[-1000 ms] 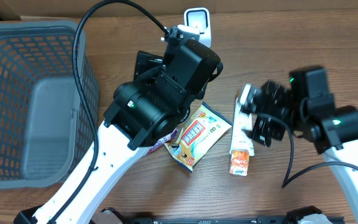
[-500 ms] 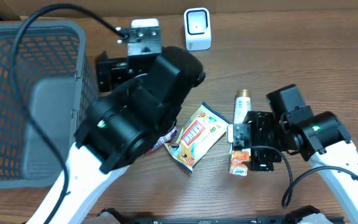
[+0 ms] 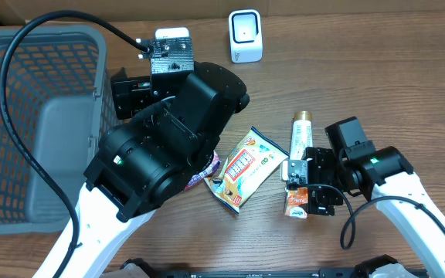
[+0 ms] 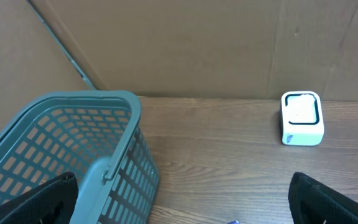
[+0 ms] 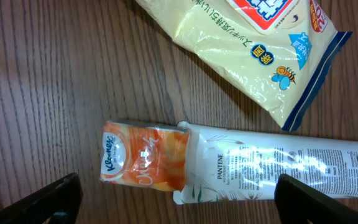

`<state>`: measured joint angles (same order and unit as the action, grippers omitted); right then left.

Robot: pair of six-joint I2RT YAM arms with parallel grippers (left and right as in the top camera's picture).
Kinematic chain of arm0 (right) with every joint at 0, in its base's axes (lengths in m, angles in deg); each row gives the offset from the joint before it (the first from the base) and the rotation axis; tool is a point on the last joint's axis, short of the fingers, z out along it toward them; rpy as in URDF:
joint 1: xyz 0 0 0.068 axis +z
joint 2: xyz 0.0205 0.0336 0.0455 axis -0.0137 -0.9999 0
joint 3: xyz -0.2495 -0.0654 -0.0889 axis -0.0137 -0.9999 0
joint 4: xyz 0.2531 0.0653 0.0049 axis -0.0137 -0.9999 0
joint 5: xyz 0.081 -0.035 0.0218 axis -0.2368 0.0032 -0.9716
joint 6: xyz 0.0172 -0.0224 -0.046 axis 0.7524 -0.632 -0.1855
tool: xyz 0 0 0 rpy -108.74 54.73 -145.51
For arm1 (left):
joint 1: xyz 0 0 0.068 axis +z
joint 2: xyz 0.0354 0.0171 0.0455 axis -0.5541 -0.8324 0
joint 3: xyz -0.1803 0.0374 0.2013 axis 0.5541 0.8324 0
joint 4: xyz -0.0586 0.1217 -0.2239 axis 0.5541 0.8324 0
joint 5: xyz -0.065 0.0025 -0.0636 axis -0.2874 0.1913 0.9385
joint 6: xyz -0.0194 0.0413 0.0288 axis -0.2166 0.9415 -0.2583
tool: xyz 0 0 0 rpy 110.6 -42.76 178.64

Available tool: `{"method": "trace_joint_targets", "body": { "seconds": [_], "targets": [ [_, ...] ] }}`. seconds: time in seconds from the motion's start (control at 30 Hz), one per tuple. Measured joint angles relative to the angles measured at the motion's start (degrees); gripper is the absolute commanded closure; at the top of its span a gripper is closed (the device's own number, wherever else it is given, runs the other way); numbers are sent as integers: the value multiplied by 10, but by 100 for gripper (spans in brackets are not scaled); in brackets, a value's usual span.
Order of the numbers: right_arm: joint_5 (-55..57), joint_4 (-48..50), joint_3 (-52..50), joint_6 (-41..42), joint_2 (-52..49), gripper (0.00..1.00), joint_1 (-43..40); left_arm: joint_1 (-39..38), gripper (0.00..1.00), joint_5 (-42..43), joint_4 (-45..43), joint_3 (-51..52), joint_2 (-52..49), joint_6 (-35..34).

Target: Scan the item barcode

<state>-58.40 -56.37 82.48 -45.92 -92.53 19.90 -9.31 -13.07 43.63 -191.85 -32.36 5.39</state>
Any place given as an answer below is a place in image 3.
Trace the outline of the white tube with gold cap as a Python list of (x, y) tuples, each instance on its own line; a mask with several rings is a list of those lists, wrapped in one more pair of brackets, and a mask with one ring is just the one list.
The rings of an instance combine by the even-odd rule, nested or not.
[(312, 146), (312, 114), (298, 111), (293, 117), (289, 157), (280, 166), (282, 181), (288, 184), (307, 183), (306, 150)]

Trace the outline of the yellow snack bag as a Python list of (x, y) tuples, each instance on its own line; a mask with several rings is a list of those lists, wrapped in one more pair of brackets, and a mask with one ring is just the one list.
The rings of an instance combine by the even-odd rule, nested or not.
[(217, 176), (205, 178), (211, 193), (235, 214), (289, 153), (252, 127)]

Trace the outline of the purple red snack pouch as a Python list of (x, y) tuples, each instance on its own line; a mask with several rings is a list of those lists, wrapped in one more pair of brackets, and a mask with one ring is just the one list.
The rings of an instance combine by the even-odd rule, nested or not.
[(220, 159), (218, 154), (214, 151), (210, 162), (198, 173), (192, 176), (189, 183), (185, 186), (184, 190), (188, 191), (192, 187), (199, 184), (204, 178), (214, 175), (220, 166)]

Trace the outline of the small orange juice carton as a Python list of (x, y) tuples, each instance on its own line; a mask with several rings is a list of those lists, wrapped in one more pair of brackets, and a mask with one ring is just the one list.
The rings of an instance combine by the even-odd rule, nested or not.
[(286, 190), (284, 214), (291, 218), (306, 219), (308, 205), (308, 188)]

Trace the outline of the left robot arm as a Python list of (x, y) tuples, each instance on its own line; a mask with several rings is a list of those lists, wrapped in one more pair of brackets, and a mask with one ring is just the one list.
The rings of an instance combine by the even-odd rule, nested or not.
[(212, 160), (232, 115), (249, 103), (245, 83), (214, 63), (150, 76), (151, 105), (110, 129), (84, 175), (69, 223), (39, 277), (98, 277), (127, 239)]

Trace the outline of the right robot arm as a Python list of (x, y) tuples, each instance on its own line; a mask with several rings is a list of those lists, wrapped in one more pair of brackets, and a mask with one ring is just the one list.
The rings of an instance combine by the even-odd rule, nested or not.
[(286, 184), (285, 214), (334, 215), (335, 207), (350, 206), (349, 197), (363, 196), (365, 204), (348, 210), (340, 246), (350, 249), (355, 220), (374, 205), (399, 230), (420, 258), (430, 277), (445, 277), (445, 216), (432, 201), (414, 167), (395, 147), (376, 149), (357, 117), (325, 128), (330, 146), (314, 147), (311, 115), (293, 119), (290, 156), (281, 165)]

